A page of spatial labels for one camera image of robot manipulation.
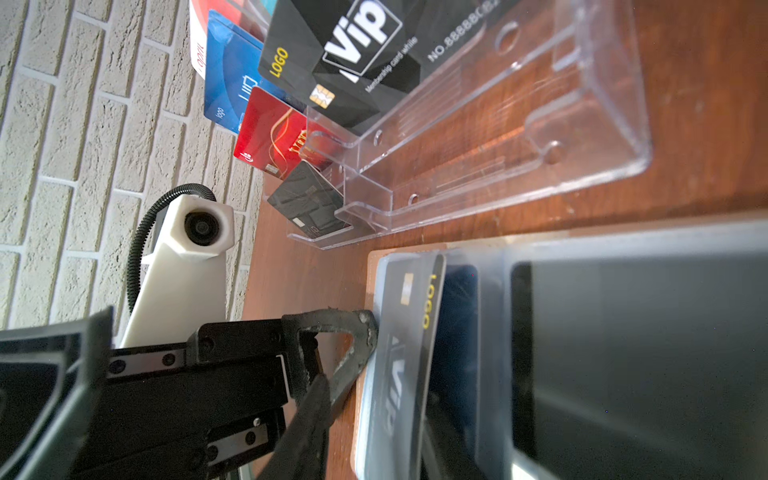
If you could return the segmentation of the black VIP card in stand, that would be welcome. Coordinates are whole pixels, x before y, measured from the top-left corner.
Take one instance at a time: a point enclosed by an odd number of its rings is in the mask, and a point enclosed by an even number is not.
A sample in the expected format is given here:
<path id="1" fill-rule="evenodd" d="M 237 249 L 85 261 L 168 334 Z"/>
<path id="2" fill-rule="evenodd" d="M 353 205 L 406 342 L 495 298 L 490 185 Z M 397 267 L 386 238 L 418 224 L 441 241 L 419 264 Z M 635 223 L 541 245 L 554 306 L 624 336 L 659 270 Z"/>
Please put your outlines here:
<path id="1" fill-rule="evenodd" d="M 366 133 L 512 1 L 279 1 L 261 76 L 355 136 Z"/>

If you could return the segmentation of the black vip card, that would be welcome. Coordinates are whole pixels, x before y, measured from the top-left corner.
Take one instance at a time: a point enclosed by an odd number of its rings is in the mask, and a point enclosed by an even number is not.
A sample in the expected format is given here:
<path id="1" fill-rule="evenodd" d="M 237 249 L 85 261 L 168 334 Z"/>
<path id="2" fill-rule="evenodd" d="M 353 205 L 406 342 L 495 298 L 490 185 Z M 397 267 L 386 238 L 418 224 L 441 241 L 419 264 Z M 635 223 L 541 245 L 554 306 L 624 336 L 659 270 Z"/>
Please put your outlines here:
<path id="1" fill-rule="evenodd" d="M 261 76 L 355 136 L 366 133 L 512 1 L 279 1 Z"/>
<path id="2" fill-rule="evenodd" d="M 360 479 L 420 476 L 445 271 L 445 258 L 436 251 L 391 253 L 376 265 L 378 342 L 364 375 L 352 456 Z"/>

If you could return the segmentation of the clear acrylic card display stand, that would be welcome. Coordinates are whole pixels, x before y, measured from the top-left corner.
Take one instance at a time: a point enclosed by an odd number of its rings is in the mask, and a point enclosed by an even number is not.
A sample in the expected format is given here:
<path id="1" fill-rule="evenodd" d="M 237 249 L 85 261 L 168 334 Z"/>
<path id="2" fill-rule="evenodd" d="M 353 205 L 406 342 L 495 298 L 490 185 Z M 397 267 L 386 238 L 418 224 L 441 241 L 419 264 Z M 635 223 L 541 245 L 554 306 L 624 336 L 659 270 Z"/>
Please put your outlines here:
<path id="1" fill-rule="evenodd" d="M 522 1 L 363 135 L 307 113 L 330 161 L 332 249 L 643 172 L 651 136 L 629 1 Z"/>

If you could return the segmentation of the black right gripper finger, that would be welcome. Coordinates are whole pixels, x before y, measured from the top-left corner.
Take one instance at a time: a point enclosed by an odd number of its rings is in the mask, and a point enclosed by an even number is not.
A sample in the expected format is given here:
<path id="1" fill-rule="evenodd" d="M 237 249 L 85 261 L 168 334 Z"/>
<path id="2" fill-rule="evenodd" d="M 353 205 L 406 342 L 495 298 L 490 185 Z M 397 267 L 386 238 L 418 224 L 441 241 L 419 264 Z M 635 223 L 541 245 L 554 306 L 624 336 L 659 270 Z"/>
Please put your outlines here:
<path id="1" fill-rule="evenodd" d="M 329 381 L 318 374 L 257 479 L 324 479 L 331 423 Z"/>

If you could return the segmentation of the red gold VIP card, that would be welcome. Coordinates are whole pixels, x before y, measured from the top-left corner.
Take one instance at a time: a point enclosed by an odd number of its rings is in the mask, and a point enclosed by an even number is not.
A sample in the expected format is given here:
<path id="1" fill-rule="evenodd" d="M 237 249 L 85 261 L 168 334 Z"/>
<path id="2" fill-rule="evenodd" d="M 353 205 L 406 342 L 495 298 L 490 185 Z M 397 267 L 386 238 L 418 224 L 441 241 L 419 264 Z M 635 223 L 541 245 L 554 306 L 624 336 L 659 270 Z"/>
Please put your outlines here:
<path id="1" fill-rule="evenodd" d="M 319 153 L 305 150 L 307 119 L 269 92 L 252 90 L 234 157 L 275 178 L 286 178 L 302 160 L 320 171 L 331 161 Z"/>

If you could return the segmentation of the white red april card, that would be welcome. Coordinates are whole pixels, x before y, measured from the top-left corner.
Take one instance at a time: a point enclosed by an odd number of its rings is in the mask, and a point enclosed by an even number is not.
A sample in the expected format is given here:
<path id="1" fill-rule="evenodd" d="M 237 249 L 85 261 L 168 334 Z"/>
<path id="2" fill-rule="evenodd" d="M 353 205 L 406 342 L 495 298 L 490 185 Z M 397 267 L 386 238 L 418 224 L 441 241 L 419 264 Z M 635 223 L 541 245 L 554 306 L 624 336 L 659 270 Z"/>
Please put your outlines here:
<path id="1" fill-rule="evenodd" d="M 190 0 L 189 7 L 191 64 L 202 79 L 206 75 L 207 27 L 211 10 L 254 36 L 259 33 L 258 26 L 253 23 L 254 17 L 248 11 L 248 1 Z"/>

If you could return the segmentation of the teal VIP card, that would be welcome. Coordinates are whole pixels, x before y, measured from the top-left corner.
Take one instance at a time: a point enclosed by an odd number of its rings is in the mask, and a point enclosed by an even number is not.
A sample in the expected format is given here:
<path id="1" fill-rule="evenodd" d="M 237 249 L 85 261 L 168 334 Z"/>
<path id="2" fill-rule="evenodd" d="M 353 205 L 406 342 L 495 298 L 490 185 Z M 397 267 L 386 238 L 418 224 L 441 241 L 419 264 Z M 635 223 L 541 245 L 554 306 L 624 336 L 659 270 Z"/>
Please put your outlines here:
<path id="1" fill-rule="evenodd" d="M 274 14 L 277 0 L 259 0 L 259 3 L 270 16 Z"/>

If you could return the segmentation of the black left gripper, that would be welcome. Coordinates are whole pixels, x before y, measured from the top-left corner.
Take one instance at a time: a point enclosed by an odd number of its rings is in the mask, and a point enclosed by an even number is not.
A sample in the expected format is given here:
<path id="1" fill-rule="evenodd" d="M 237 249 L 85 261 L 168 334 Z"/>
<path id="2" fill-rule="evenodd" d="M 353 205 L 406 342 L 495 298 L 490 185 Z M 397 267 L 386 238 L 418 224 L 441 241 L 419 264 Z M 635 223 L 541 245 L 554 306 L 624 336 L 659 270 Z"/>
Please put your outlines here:
<path id="1" fill-rule="evenodd" d="M 296 405 L 324 374 L 336 418 L 378 341 L 372 311 L 329 308 L 111 351 L 113 318 L 1 332 L 3 479 L 216 478 L 283 436 L 284 353 Z"/>

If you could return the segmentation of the dark black card lower left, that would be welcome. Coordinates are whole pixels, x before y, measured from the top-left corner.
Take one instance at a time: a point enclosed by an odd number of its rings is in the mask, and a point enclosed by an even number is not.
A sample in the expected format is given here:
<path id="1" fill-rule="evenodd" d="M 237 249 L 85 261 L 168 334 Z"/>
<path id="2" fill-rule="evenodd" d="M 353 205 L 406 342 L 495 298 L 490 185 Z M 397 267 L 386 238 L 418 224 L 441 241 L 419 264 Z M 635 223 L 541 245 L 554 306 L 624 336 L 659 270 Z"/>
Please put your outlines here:
<path id="1" fill-rule="evenodd" d="M 306 160 L 300 161 L 267 201 L 310 239 L 348 227 L 335 215 L 344 205 L 343 195 Z"/>

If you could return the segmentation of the blue VIP card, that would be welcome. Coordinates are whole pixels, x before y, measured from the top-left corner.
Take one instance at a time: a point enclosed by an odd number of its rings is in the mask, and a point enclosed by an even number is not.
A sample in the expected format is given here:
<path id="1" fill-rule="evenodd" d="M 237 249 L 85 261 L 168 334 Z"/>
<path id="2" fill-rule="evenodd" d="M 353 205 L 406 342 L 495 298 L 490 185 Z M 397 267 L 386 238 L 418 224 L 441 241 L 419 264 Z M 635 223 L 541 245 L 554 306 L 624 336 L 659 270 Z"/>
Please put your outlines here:
<path id="1" fill-rule="evenodd" d="M 211 9 L 208 15 L 204 115 L 237 134 L 248 101 L 259 88 L 299 112 L 306 106 L 258 71 L 263 43 L 256 37 Z"/>

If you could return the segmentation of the beige leather card holder wallet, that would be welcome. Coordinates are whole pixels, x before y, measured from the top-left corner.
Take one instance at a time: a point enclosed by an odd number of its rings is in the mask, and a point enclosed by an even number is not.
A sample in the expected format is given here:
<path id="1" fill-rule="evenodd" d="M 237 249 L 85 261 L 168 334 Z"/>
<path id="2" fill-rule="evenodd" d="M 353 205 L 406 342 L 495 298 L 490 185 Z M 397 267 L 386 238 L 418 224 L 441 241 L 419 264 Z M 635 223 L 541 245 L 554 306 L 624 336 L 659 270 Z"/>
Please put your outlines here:
<path id="1" fill-rule="evenodd" d="M 417 479 L 763 479 L 767 219 L 392 251 L 446 271 Z"/>

